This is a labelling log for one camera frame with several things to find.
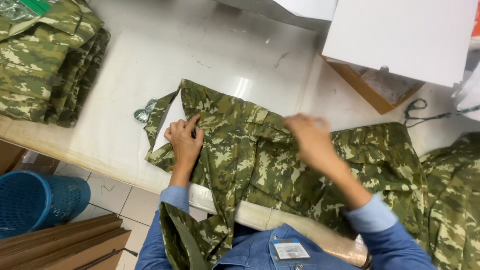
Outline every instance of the white table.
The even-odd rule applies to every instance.
[[[402,108],[381,116],[318,56],[314,32],[210,0],[92,0],[90,5],[112,38],[76,126],[0,116],[0,138],[155,193],[167,187],[170,175],[144,160],[149,144],[133,112],[150,98],[175,91],[181,78],[284,116],[299,111],[325,116],[333,130],[401,122],[404,107],[418,97],[431,105],[417,115],[454,110],[452,89],[426,85]],[[421,155],[473,130],[480,131],[479,122],[458,116],[409,132]],[[211,193],[202,186],[191,185],[190,204],[215,213]],[[237,211],[237,222],[257,229],[286,221],[331,253],[357,264],[364,259],[364,246],[334,234],[322,239],[323,227],[308,218],[246,202]]]

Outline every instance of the shirt cuff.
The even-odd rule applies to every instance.
[[[377,233],[395,225],[398,218],[392,213],[379,195],[363,207],[345,213],[353,229],[358,233]]]
[[[171,185],[166,189],[162,190],[160,193],[160,204],[161,202],[166,202],[173,206],[178,207],[180,210],[184,211],[187,214],[190,214],[190,205],[188,203],[188,189]]]

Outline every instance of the person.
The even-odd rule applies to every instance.
[[[168,188],[160,194],[160,201],[189,213],[188,184],[190,174],[202,148],[204,131],[195,128],[200,116],[188,123],[179,120],[170,124],[164,136],[172,144],[177,163],[173,168]],[[372,268],[399,270],[436,269],[425,251],[413,240],[379,196],[372,196],[354,178],[348,164],[335,152],[331,142],[330,124],[325,118],[297,114],[286,117],[285,126],[292,132],[300,158],[311,168],[325,174],[345,196],[349,212],[345,215],[352,227],[360,233],[372,256]],[[192,138],[195,129],[196,138]],[[165,254],[158,210],[145,243],[140,251],[136,270],[172,269]],[[279,259],[274,239],[297,239],[310,258]],[[346,261],[325,253],[317,244],[287,224],[273,230],[235,237],[233,248],[213,267],[219,269],[359,269]]]

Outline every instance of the shirt sleeve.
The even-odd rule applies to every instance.
[[[374,195],[362,208],[346,213],[346,216],[371,253],[373,269],[436,269],[430,257],[378,195]]]
[[[175,185],[167,187],[160,193],[160,202],[169,203],[186,213],[190,213],[188,190],[184,187]],[[152,225],[148,230],[144,245],[138,255],[137,264],[135,265],[135,270],[153,269],[172,269],[170,262],[167,259],[167,255],[165,254],[158,210],[155,212]]]

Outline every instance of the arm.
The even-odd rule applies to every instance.
[[[295,136],[305,163],[324,173],[345,196],[351,209],[347,217],[372,254],[373,268],[434,269],[430,258],[380,197],[372,196],[336,154],[325,118],[297,114],[287,117],[285,125]]]
[[[200,128],[195,129],[196,139],[193,139],[191,136],[192,129],[199,118],[200,116],[196,115],[188,123],[183,120],[172,123],[164,134],[165,138],[173,146],[177,163],[173,167],[168,187],[160,193],[160,202],[167,202],[186,213],[190,213],[188,182],[204,140],[204,131]],[[165,254],[158,210],[155,212],[152,225],[148,230],[137,264],[135,265],[135,270],[153,269],[172,269]]]

